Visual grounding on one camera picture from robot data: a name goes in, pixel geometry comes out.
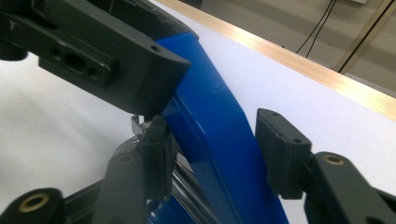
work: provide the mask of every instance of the black bracket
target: black bracket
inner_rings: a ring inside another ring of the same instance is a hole
[[[41,67],[134,114],[161,113],[190,66],[153,39],[187,32],[146,0],[0,0],[0,59],[31,51]]]
[[[117,149],[102,181],[65,199],[57,189],[30,191],[8,206],[0,224],[147,223],[158,201],[171,196],[177,153],[164,118],[156,116],[143,137]]]
[[[347,158],[312,154],[311,142],[280,114],[259,109],[256,138],[267,181],[284,199],[306,193],[309,223],[396,223],[396,198],[372,188]]]

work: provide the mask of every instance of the mounting hole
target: mounting hole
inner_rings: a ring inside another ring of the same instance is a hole
[[[19,210],[22,213],[33,212],[44,206],[50,200],[50,196],[46,193],[37,193],[23,200]]]
[[[328,155],[328,156],[325,156],[325,157],[324,157],[324,160],[325,160],[327,163],[332,164],[332,165],[343,165],[343,164],[344,164],[344,161],[341,160],[341,158],[338,158],[338,157],[336,157],[336,156],[330,156],[330,155]]]
[[[49,53],[52,55],[52,57],[56,60],[61,60],[62,58],[62,52],[60,49],[54,48],[54,49],[50,49]]]
[[[67,54],[64,57],[64,62],[67,64],[69,68],[73,69],[78,73],[84,72],[84,70],[87,67],[85,61],[75,54]]]
[[[88,69],[87,73],[88,73],[88,76],[90,76],[90,78],[92,80],[94,80],[94,81],[99,80],[99,73],[96,69],[90,68],[90,69]]]
[[[152,50],[154,50],[156,52],[160,52],[161,51],[157,46],[154,46],[154,45],[151,45],[151,48],[152,48]]]
[[[367,217],[366,218],[366,223],[367,224],[385,224],[385,222],[379,220],[376,217]]]
[[[293,139],[293,143],[302,143],[303,141],[301,141],[301,139],[298,138],[294,138]]]
[[[134,160],[133,156],[131,156],[131,155],[123,155],[123,156],[119,157],[118,162],[121,165],[126,165],[126,164],[131,163],[133,160]]]

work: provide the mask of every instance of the electrical wire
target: electrical wire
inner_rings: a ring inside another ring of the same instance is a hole
[[[332,9],[334,8],[335,2],[336,2],[336,0],[333,0],[333,1],[332,1],[332,7],[330,8],[330,11],[329,11],[329,13],[328,13],[327,16],[326,16],[326,19],[325,19],[324,22],[321,24],[321,26],[320,26],[320,28],[319,28],[317,34],[315,35],[314,41],[312,42],[312,45],[311,45],[311,48],[309,48],[309,51],[308,51],[308,53],[306,53],[305,58],[308,58],[309,53],[311,52],[312,48],[314,47],[315,42],[317,41],[317,38],[318,38],[318,35],[319,35],[321,29],[323,28],[324,24],[326,23],[327,19],[329,19],[329,16],[330,16],[330,14],[332,13]]]
[[[326,11],[323,13],[323,16],[320,18],[320,20],[318,21],[317,25],[312,30],[311,34],[306,38],[305,42],[300,46],[300,48],[296,51],[296,53],[298,53],[303,48],[303,46],[306,44],[306,42],[309,40],[309,38],[311,38],[312,34],[317,30],[318,26],[320,25],[320,23],[322,22],[323,18],[326,16],[327,12],[329,11],[330,7],[332,6],[332,2],[333,2],[333,0],[329,3],[329,5],[326,8]]]

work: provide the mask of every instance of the wooden table edge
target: wooden table edge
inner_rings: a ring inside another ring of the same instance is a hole
[[[396,99],[177,0],[155,0],[353,101],[396,120]]]

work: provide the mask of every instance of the white table surface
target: white table surface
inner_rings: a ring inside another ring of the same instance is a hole
[[[396,195],[395,121],[163,8],[200,36],[253,130],[257,108],[274,110],[313,142],[314,152],[348,157],[374,187]],[[130,114],[36,64],[32,54],[0,62],[0,211],[31,189],[58,188],[67,196],[99,180],[132,136]],[[282,203],[290,223],[306,222],[303,201]]]

